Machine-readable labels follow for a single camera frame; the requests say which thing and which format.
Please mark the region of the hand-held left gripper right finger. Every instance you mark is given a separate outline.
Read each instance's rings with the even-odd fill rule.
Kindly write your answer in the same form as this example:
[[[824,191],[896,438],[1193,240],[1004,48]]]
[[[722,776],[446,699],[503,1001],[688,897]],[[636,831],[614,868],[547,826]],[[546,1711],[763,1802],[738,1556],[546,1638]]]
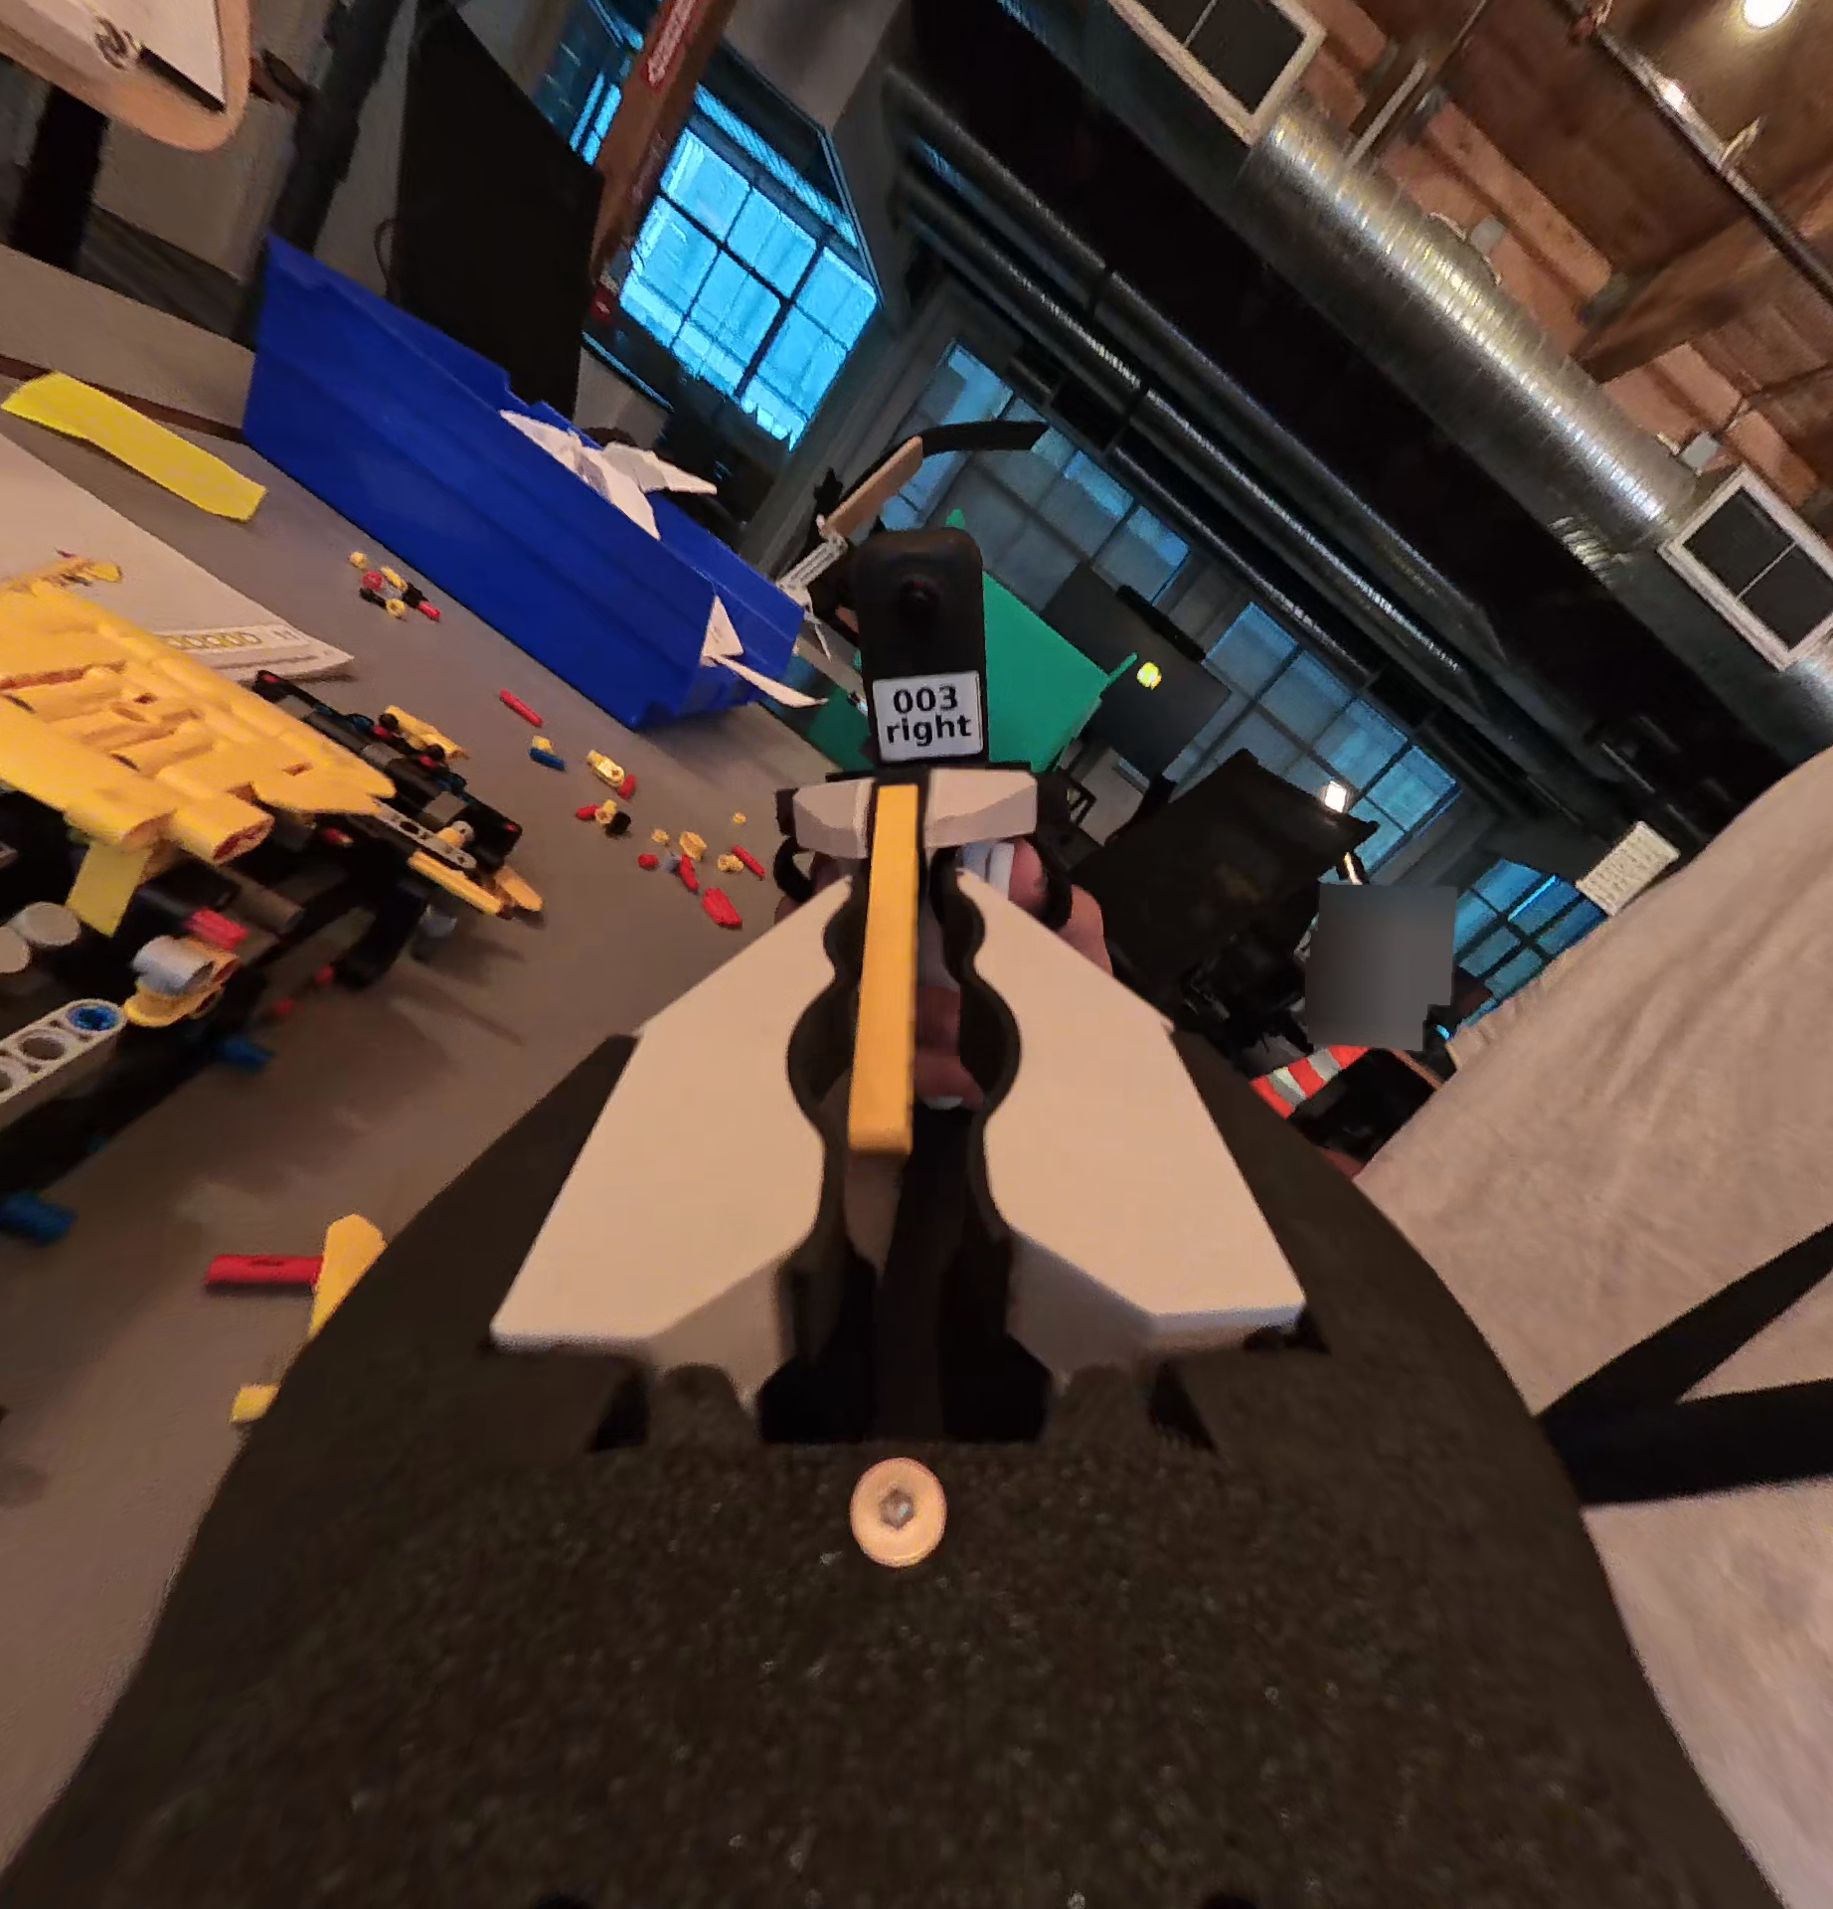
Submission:
[[[1215,1120],[1214,1050],[970,872],[932,900],[967,1113],[916,1130],[916,1430],[1035,1435],[1090,1371],[1292,1334],[1307,1293]]]

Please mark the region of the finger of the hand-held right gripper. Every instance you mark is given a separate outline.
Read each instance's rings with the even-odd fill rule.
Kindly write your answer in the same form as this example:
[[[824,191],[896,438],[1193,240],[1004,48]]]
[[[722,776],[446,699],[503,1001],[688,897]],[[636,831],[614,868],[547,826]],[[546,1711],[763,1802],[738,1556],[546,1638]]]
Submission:
[[[829,778],[787,794],[787,838],[811,856],[858,865],[871,854],[875,778]]]
[[[922,822],[926,850],[1030,838],[1040,822],[1040,778],[1026,767],[934,767],[926,778]]]

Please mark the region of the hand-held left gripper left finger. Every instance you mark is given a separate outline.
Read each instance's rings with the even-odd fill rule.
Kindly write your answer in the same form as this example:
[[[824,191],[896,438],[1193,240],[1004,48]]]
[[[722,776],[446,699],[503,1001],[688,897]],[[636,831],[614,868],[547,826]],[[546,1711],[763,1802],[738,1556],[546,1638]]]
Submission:
[[[492,1319],[498,1351],[714,1369],[755,1405],[797,1351],[786,1266],[826,1206],[856,1008],[844,879],[644,1024]]]

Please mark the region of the long yellow holed beam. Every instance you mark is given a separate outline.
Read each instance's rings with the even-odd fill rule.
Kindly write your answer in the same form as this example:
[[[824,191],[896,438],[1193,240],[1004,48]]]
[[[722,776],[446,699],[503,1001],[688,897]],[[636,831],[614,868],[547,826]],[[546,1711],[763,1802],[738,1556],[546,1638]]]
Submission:
[[[856,980],[847,1103],[856,1157],[900,1161],[913,1144],[922,890],[919,789],[884,783],[874,810]]]

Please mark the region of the yellow curved arch piece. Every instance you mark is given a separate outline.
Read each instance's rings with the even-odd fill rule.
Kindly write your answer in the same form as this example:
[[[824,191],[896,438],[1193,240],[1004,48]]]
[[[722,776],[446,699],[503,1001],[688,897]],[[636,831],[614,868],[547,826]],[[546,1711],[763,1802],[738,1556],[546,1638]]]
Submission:
[[[230,1407],[230,1424],[236,1430],[252,1427],[268,1416],[285,1378],[301,1366],[307,1350],[376,1263],[383,1247],[386,1239],[382,1229],[364,1217],[349,1215],[333,1221],[324,1239],[318,1274],[308,1290],[308,1324],[303,1343],[274,1382],[236,1389]]]

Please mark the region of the yellow black toy car model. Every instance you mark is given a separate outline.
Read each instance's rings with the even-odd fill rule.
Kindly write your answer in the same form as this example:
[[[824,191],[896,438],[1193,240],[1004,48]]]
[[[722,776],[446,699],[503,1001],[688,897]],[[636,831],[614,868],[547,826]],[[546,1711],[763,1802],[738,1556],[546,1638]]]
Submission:
[[[256,638],[164,638],[95,601],[114,566],[0,580],[0,1235],[261,1014],[362,992],[471,917],[538,917],[521,828],[416,715],[253,670]]]

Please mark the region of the grey desk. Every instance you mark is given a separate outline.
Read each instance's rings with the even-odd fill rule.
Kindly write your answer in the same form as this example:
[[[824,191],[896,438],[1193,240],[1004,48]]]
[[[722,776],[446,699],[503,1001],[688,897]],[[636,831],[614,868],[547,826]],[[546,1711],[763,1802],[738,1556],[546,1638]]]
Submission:
[[[0,1242],[0,1669],[133,1648],[234,1436],[234,1386],[268,1377],[301,1308],[216,1300],[213,1252],[316,1242],[360,1211],[405,1224],[590,1045],[738,947],[672,879],[595,836],[581,757],[626,762],[638,830],[745,813],[821,767],[761,705],[632,738],[473,614],[397,620],[360,604],[354,550],[406,567],[238,440],[202,433],[268,491],[247,525],[180,505],[98,452],[0,417],[0,433],[261,607],[355,657],[346,702],[399,704],[464,745],[467,776],[523,828],[540,926],[495,924],[366,993],[327,990],[274,1030],[259,1073],[213,1068],[69,1181],[67,1242]]]

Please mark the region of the wooden document stand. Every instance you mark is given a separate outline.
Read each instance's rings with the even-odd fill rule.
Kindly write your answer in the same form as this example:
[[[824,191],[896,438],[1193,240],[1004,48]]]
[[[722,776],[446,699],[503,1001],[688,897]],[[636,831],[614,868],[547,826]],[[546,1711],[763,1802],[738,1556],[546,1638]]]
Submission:
[[[882,466],[852,491],[845,491],[831,510],[820,510],[813,518],[813,540],[806,555],[787,566],[776,577],[776,584],[802,607],[809,607],[811,586],[850,555],[856,540],[882,516],[882,507],[916,478],[924,457],[922,436],[908,438]]]
[[[227,77],[223,112],[211,112],[145,70],[105,84],[77,80],[52,63],[37,60],[22,44],[2,35],[0,56],[123,128],[182,151],[216,151],[236,132],[247,112],[253,68],[252,7],[247,3],[191,4],[213,4],[216,9]]]

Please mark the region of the scattered small toy pieces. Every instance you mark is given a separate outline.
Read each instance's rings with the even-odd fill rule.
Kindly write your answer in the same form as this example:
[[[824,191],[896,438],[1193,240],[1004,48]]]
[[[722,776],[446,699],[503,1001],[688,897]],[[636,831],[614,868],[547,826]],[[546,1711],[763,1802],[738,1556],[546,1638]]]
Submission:
[[[360,575],[360,597],[383,607],[391,619],[405,620],[406,614],[416,613],[431,620],[438,620],[436,604],[418,586],[406,584],[395,570],[369,567],[362,552],[351,555],[351,567]],[[736,636],[736,626],[722,599],[715,599],[712,607],[703,663],[754,682],[752,671],[745,670],[742,638]],[[566,757],[551,747],[540,730],[544,719],[531,709],[528,704],[521,704],[514,693],[503,691],[501,705],[531,727],[527,738],[527,757],[531,762],[560,774],[568,772]],[[459,757],[459,750],[449,738],[399,705],[386,708],[380,716],[380,730],[388,738],[412,747],[416,754],[436,760],[441,769],[451,769],[454,762]],[[603,830],[612,838],[626,836],[626,826],[630,822],[629,805],[636,792],[635,774],[599,750],[588,752],[586,767],[603,785],[605,801],[579,807],[575,818]],[[656,848],[645,850],[638,856],[645,872],[672,872],[688,893],[699,897],[705,914],[714,924],[731,929],[744,926],[733,897],[722,890],[703,884],[710,847],[699,831],[682,833],[679,838],[671,838],[667,831],[656,831],[651,833],[651,842]]]

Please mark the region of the orange object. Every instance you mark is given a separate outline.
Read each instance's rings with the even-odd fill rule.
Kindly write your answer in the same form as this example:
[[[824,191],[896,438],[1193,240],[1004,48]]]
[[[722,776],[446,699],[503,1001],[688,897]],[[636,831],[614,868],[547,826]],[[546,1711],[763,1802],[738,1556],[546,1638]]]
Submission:
[[[1318,1049],[1256,1076],[1250,1087],[1277,1117],[1295,1120],[1372,1054],[1374,1049],[1355,1045]]]

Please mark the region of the blue storage bin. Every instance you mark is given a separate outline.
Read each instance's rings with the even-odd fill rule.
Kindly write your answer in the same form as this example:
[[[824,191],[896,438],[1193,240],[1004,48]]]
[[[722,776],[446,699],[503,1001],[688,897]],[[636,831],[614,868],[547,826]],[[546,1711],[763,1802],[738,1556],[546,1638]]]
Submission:
[[[758,693],[699,663],[715,586],[745,660],[783,682],[799,601],[664,494],[653,540],[503,411],[568,427],[434,326],[268,241],[243,436],[273,467],[626,730]]]

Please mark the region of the black monitor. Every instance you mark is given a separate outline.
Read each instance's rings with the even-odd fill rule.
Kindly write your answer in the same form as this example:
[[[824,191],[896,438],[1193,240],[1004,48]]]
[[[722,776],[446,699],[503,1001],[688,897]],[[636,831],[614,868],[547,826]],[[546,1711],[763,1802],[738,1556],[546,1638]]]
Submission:
[[[418,4],[388,298],[568,419],[600,179],[467,24]]]

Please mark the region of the yellow paper note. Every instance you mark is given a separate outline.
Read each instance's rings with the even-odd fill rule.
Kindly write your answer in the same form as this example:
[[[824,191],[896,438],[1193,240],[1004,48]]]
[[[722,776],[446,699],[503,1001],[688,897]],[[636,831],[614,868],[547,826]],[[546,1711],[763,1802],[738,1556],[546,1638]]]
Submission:
[[[261,484],[213,452],[67,373],[45,373],[18,387],[0,409],[91,446],[208,516],[249,522],[266,500]]]

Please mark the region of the building instruction booklet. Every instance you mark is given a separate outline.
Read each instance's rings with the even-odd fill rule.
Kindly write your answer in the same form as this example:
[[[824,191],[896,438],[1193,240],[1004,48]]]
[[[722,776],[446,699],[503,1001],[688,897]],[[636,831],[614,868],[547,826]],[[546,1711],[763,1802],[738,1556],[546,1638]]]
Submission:
[[[355,668],[0,436],[0,591],[34,580],[243,684],[259,671],[314,684]]]

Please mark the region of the printed instruction sheet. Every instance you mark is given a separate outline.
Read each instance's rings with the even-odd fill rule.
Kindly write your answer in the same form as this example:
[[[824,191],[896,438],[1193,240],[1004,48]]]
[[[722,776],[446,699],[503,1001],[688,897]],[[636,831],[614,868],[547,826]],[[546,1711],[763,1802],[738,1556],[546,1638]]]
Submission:
[[[211,112],[227,104],[213,4],[0,3],[0,35],[83,81],[145,70]]]

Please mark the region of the silver ventilation duct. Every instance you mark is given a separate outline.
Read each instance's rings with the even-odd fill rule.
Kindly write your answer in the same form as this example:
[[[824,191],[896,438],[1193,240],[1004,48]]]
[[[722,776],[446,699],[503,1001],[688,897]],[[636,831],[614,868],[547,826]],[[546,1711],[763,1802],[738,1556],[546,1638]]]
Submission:
[[[1786,752],[1833,745],[1833,636],[1769,660],[1661,550],[1713,483],[1629,419],[1471,243],[1291,104],[1229,200],[1248,246],[1736,716]]]

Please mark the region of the white duct vent grille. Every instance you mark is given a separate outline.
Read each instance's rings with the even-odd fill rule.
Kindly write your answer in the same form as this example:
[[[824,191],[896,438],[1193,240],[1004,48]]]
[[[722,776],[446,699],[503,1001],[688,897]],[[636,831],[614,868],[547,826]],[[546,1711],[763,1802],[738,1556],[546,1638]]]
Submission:
[[[1833,550],[1747,467],[1719,478],[1659,557],[1773,671],[1833,644]]]
[[[1122,28],[1243,145],[1301,91],[1326,27],[1301,3],[1109,3]]]

